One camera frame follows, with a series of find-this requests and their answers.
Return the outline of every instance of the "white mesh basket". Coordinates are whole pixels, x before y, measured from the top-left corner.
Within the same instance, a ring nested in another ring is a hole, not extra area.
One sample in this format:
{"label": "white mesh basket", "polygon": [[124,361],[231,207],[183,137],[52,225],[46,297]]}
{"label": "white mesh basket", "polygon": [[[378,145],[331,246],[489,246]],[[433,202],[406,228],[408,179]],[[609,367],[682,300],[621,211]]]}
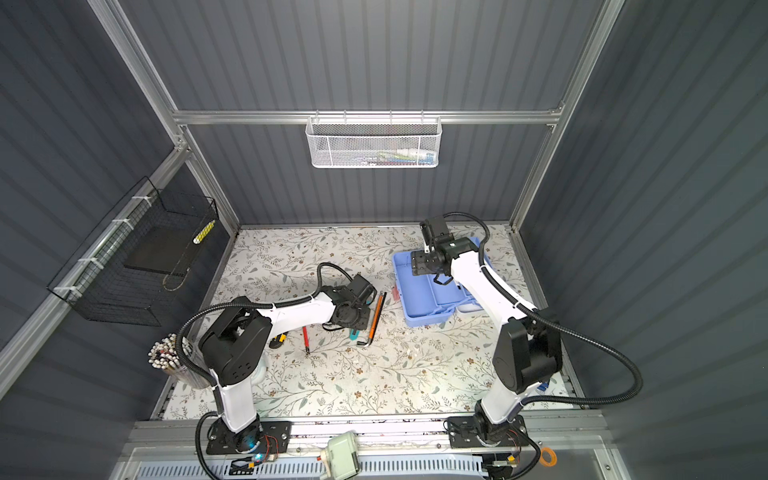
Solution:
{"label": "white mesh basket", "polygon": [[310,118],[306,139],[318,168],[434,168],[442,125],[332,124]]}

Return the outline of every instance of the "blue plastic tray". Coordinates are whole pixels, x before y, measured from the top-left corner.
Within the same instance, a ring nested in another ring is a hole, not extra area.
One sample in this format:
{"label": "blue plastic tray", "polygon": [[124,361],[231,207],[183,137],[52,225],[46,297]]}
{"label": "blue plastic tray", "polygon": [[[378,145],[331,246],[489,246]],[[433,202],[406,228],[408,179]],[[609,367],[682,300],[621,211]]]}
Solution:
{"label": "blue plastic tray", "polygon": [[[475,245],[480,240],[471,237]],[[392,255],[395,266],[395,282],[400,292],[400,302],[406,315],[406,325],[424,326],[443,323],[451,318],[456,307],[467,303],[477,305],[475,298],[456,282],[438,285],[433,282],[433,275],[414,276],[411,270],[411,252]],[[439,278],[444,282],[445,276]]]}

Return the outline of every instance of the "gray wall panel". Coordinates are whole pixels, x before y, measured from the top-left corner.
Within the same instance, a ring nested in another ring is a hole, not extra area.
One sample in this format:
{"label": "gray wall panel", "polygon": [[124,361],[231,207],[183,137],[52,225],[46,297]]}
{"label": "gray wall panel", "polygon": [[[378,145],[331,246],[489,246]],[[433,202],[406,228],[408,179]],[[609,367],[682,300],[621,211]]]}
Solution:
{"label": "gray wall panel", "polygon": [[[187,169],[167,189],[200,194]],[[108,476],[134,422],[149,417],[165,383],[166,376],[146,363],[149,347],[197,311],[228,240],[220,226],[208,234],[167,324],[67,315],[0,402],[0,478]],[[35,464],[40,451],[50,462]]]}
{"label": "gray wall panel", "polygon": [[4,346],[172,144],[84,2],[0,2],[0,63]]}
{"label": "gray wall panel", "polygon": [[[2,347],[173,145],[85,1],[0,2],[0,65]],[[186,168],[168,188],[200,194]],[[167,325],[64,318],[0,401],[0,478],[107,478],[165,382],[147,350],[198,308],[228,238],[209,234]]]}
{"label": "gray wall panel", "polygon": [[448,210],[507,220],[548,132],[449,125],[436,168],[366,170],[313,167],[300,126],[191,129],[246,224],[410,222]]}
{"label": "gray wall panel", "polygon": [[[768,466],[767,16],[628,2],[521,229],[563,322],[643,371],[637,399],[604,409],[634,478]],[[568,346],[588,394],[626,388]]]}
{"label": "gray wall panel", "polygon": [[124,2],[179,108],[556,108],[598,0]]}

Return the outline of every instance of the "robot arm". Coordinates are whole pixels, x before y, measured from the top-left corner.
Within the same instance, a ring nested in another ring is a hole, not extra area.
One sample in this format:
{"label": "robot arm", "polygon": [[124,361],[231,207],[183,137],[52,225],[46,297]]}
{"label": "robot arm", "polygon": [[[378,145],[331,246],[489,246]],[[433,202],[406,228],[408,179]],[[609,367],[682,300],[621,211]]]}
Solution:
{"label": "robot arm", "polygon": [[[504,425],[517,415],[521,400],[562,367],[560,334],[535,326],[517,305],[530,310],[535,306],[493,269],[481,266],[478,247],[468,238],[455,239],[443,217],[425,220],[421,228],[425,248],[411,253],[413,273],[434,274],[436,283],[443,274],[460,283],[491,317],[498,334],[493,356],[497,378],[477,411],[478,433],[491,440],[497,430],[494,425]],[[490,283],[484,269],[516,303]]]}
{"label": "robot arm", "polygon": [[[229,307],[218,316],[199,345],[216,381],[218,421],[233,435],[233,447],[238,452],[248,452],[258,443],[259,422],[250,375],[269,339],[314,323],[365,329],[372,295],[376,290],[358,274],[348,285],[321,287],[303,303],[269,309]],[[248,304],[249,300],[242,296],[234,302]]]}

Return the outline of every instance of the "table surface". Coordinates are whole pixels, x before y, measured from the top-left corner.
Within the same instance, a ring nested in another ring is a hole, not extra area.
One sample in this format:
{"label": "table surface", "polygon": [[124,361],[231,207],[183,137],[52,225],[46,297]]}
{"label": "table surface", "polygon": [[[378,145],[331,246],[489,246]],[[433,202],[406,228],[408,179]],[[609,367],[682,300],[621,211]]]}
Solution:
{"label": "table surface", "polygon": [[[482,237],[476,226],[451,226],[457,236]],[[490,225],[486,253],[496,271],[529,298],[505,226]],[[392,254],[420,248],[418,227],[286,228],[242,230],[213,303],[245,295],[269,302],[315,290],[315,269],[329,261],[360,272],[380,292],[388,292],[376,338],[358,347],[349,330],[326,332],[308,326],[311,354],[306,355],[301,329],[288,334],[279,349],[268,349],[266,379],[253,385],[253,401],[262,417],[308,415],[372,415],[465,412],[474,409],[495,374],[491,356],[495,334],[484,313],[458,314],[439,325],[410,328],[395,286]],[[325,284],[341,283],[341,275],[323,270]],[[216,314],[200,328],[204,332]],[[361,338],[367,333],[361,332]],[[559,373],[547,394],[566,396]],[[526,409],[567,409],[536,402]],[[164,419],[196,419],[215,410],[209,389],[179,383],[170,396]]]}

